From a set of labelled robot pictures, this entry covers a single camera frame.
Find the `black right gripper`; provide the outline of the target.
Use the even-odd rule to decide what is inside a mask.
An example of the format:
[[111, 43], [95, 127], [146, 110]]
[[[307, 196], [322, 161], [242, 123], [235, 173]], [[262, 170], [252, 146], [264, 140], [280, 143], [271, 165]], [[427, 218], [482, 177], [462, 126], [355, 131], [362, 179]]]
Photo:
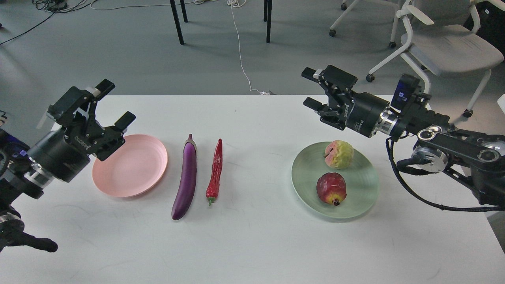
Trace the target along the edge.
[[389, 102], [368, 92], [352, 92], [357, 77], [333, 65], [314, 70], [306, 67], [302, 77], [318, 83], [326, 95], [336, 95], [341, 108], [330, 108], [315, 99], [307, 97], [303, 105], [315, 111], [320, 121], [343, 131], [346, 127], [365, 136], [372, 137], [381, 121], [381, 114], [389, 107]]

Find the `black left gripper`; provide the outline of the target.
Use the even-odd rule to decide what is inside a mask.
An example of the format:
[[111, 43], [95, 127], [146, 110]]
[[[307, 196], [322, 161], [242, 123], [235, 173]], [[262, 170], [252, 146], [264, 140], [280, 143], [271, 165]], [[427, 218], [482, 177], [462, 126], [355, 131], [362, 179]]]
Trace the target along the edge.
[[34, 163], [54, 178], [70, 182], [88, 163], [90, 155], [105, 161], [124, 143], [124, 133], [137, 118], [125, 112], [114, 125], [102, 127], [95, 122], [98, 101], [115, 88], [104, 79], [94, 88], [80, 90], [69, 88], [53, 105], [47, 108], [47, 116], [62, 126], [45, 135], [28, 151]]

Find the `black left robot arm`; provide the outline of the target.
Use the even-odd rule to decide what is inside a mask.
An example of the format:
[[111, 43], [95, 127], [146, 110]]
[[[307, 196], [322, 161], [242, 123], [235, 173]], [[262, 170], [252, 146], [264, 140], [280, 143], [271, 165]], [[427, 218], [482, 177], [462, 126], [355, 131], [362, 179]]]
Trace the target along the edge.
[[94, 88], [69, 88], [47, 109], [59, 128], [50, 131], [23, 158], [1, 149], [1, 248], [29, 246], [49, 253], [58, 245], [49, 238], [24, 232], [25, 224], [12, 203], [22, 194], [38, 199], [54, 179], [70, 182], [90, 163], [90, 156], [105, 161], [123, 144], [124, 133], [136, 116], [125, 112], [112, 126], [96, 120], [98, 102], [115, 88], [104, 79]]

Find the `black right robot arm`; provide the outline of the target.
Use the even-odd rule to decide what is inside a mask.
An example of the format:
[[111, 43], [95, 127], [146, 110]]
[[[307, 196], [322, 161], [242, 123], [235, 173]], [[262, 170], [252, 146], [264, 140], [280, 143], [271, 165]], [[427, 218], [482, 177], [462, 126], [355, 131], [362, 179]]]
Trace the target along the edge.
[[304, 78], [323, 88], [328, 103], [306, 98], [320, 121], [339, 130], [351, 130], [372, 137], [388, 135], [386, 149], [393, 172], [401, 185], [422, 200], [400, 173], [425, 176], [442, 172], [468, 188], [480, 206], [455, 208], [425, 201], [449, 211], [489, 212], [504, 210], [504, 136], [459, 129], [449, 117], [427, 109], [430, 95], [422, 93], [419, 79], [404, 74], [393, 99], [388, 102], [352, 87], [357, 78], [332, 65], [325, 69], [305, 68]]

